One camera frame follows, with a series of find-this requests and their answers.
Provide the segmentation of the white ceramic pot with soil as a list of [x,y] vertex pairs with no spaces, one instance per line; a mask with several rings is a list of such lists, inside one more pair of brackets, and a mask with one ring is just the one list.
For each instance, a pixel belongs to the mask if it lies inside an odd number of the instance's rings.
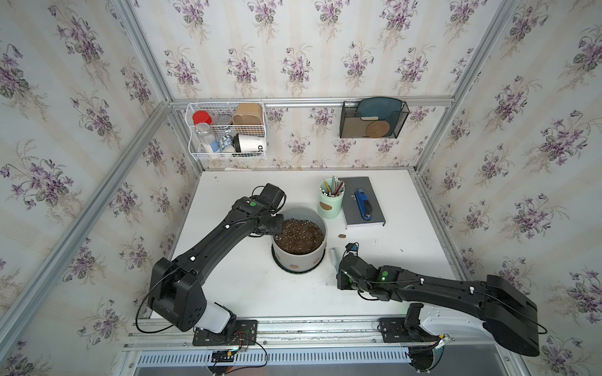
[[313,209],[306,207],[288,208],[284,216],[283,233],[272,237],[272,243],[293,255],[304,255],[325,245],[328,237],[323,218]]

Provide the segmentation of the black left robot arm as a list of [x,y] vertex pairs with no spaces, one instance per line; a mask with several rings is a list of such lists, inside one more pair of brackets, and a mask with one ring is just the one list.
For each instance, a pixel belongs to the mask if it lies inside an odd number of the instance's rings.
[[236,200],[225,218],[187,252],[173,260],[161,258],[153,266],[145,302],[154,313],[182,332],[193,328],[214,334],[231,334],[235,315],[224,306],[209,303],[203,285],[224,257],[248,236],[282,233],[279,212],[286,193],[267,183],[259,194]]

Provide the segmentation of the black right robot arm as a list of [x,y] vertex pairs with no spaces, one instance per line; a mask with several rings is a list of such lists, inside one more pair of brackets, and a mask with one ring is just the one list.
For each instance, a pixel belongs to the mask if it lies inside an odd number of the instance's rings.
[[496,343],[526,357],[540,355],[538,307],[507,280],[448,280],[416,274],[396,266],[375,267],[349,243],[337,267],[337,288],[368,293],[383,302],[427,303],[478,318]]

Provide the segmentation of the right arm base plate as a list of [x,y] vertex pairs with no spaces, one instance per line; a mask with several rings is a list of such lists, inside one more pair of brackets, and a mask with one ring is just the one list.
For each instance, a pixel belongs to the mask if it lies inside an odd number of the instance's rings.
[[433,344],[441,339],[423,330],[418,321],[407,321],[405,317],[384,317],[379,320],[377,330],[385,343],[416,342]]

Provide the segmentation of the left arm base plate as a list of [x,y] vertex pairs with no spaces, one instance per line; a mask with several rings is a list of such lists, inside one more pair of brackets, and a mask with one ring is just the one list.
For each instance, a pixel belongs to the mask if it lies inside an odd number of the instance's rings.
[[257,320],[230,321],[220,333],[206,329],[194,329],[193,346],[236,346],[246,347],[255,343]]

